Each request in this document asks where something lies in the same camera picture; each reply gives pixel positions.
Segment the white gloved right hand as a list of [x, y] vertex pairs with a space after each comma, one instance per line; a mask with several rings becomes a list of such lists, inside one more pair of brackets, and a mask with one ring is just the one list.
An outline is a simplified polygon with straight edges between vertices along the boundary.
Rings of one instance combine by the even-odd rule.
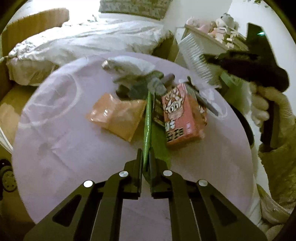
[[274, 87], [262, 87], [254, 82], [251, 82], [249, 87], [251, 91], [251, 118], [256, 126], [261, 127], [264, 121], [271, 119], [268, 110], [272, 104], [278, 107], [282, 133], [295, 125], [295, 115], [286, 95]]

